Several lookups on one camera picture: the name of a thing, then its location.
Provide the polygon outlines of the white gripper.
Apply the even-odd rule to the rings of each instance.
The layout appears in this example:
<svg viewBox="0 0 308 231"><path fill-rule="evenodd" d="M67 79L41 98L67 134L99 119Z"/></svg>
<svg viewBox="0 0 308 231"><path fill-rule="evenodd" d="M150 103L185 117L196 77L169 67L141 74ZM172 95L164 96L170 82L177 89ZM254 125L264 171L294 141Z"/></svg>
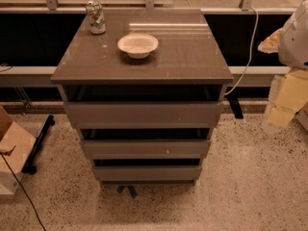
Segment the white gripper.
<svg viewBox="0 0 308 231"><path fill-rule="evenodd" d="M308 31L280 28L257 49L267 54L277 53L279 62L290 68L288 74L274 76L262 123L266 133L279 133L308 102Z"/></svg>

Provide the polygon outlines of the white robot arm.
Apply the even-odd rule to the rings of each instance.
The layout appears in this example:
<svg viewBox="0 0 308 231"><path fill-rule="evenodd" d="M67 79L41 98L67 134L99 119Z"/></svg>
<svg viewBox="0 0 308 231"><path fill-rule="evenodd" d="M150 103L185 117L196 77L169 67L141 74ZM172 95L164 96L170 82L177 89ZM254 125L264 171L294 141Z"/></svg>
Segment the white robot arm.
<svg viewBox="0 0 308 231"><path fill-rule="evenodd" d="M285 129L308 102L308 0L304 0L284 26L263 40L258 50L277 53L290 71L275 75L269 89L263 128L273 134Z"/></svg>

